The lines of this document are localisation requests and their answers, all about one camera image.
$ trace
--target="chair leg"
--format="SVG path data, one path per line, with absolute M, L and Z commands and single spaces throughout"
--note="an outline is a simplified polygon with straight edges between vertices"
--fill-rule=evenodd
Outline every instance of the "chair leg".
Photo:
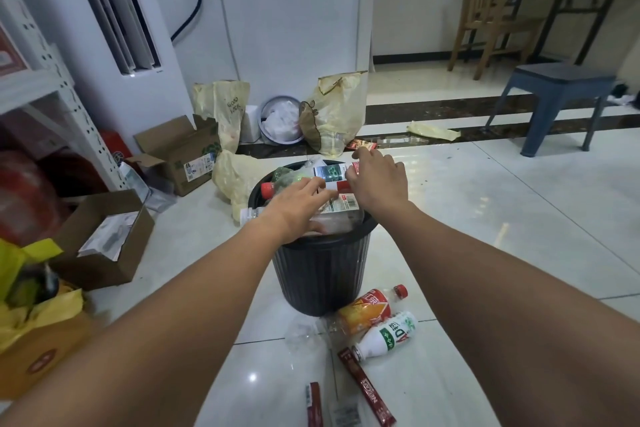
M 531 116 L 529 122 L 529 131 L 527 132 L 527 138 L 522 146 L 520 155 L 525 157 L 533 157 L 538 152 L 540 144 L 547 137 L 554 120 L 558 116 L 558 112 L 564 106 L 564 98 L 559 96 L 557 98 L 543 98 L 540 96 L 538 106 Z
M 477 29 L 471 29 L 469 33 L 469 40 L 467 42 L 467 50 L 465 51 L 465 62 L 469 62 L 471 58 L 471 49 L 473 48 L 474 41 L 476 40 Z
M 489 117 L 489 120 L 487 120 L 486 123 L 484 124 L 484 127 L 483 127 L 484 130 L 489 130 L 489 126 L 491 125 L 493 118 L 496 115 L 498 115 L 498 112 L 502 109 L 502 107 L 504 107 L 504 104 L 507 102 L 507 96 L 509 95 L 509 91 L 511 90 L 511 88 L 513 88 L 513 85 L 511 84 L 511 81 L 509 81 L 507 83 L 507 86 L 504 87 L 504 91 L 500 95 L 500 98 L 498 98 L 498 101 L 495 102 L 495 106 L 493 107 L 493 112 Z
M 482 58 L 478 61 L 478 66 L 476 67 L 476 74 L 474 74 L 474 80 L 479 80 L 480 76 L 482 76 L 482 72 L 489 62 L 489 58 L 493 50 L 495 49 L 495 43 L 498 40 L 497 31 L 492 31 L 489 33 L 489 38 L 487 39 L 486 46 L 484 47 L 484 51 L 482 53 Z
M 527 59 L 531 56 L 533 52 L 533 46 L 536 43 L 536 36 L 538 35 L 538 29 L 532 30 L 529 32 L 529 36 L 527 38 L 527 42 L 522 48 L 522 52 L 520 53 L 520 64 L 526 64 Z
M 587 130 L 587 135 L 584 138 L 584 142 L 582 143 L 582 150 L 585 152 L 589 151 L 589 146 L 591 145 L 591 139 L 593 138 L 593 132 L 596 131 L 596 127 L 598 122 L 600 121 L 600 116 L 602 115 L 602 111 L 604 110 L 604 106 L 606 104 L 607 99 L 600 97 L 596 101 L 596 108 L 593 109 L 593 114 L 591 115 L 591 120 L 589 121 L 589 130 Z
M 458 52 L 460 52 L 460 46 L 462 46 L 462 38 L 464 38 L 466 31 L 464 26 L 460 25 L 460 27 L 458 27 L 456 42 L 453 43 L 453 51 L 451 52 L 451 58 L 447 65 L 447 71 L 453 71 L 453 66 L 456 64 L 456 59 L 458 59 Z

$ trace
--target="white plastic bag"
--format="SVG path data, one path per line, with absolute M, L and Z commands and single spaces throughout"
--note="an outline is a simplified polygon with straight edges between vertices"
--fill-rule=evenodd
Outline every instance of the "white plastic bag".
M 269 171 L 260 159 L 223 150 L 216 158 L 211 180 L 231 200 L 234 220 L 240 222 L 240 210 L 247 207 L 253 187 Z
M 240 141 L 240 124 L 249 100 L 250 84 L 244 81 L 216 81 L 193 85 L 193 112 L 218 122 L 220 147 L 235 153 Z
M 302 102 L 300 129 L 311 147 L 337 157 L 364 125 L 367 95 L 360 80 L 366 71 L 324 76 Z
M 277 102 L 263 124 L 267 137 L 278 142 L 293 142 L 300 138 L 298 113 L 298 105 L 291 100 Z

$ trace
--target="black trash can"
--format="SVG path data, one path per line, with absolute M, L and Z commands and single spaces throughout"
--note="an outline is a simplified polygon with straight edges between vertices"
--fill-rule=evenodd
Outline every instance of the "black trash can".
M 342 164 L 325 160 L 327 164 Z M 286 167 L 300 169 L 305 162 Z M 264 206 L 260 185 L 271 181 L 265 176 L 249 197 L 249 207 Z M 289 304 L 308 316 L 324 316 L 353 302 L 360 292 L 369 237 L 378 226 L 365 212 L 361 225 L 342 235 L 301 237 L 278 248 L 273 265 L 282 293 Z

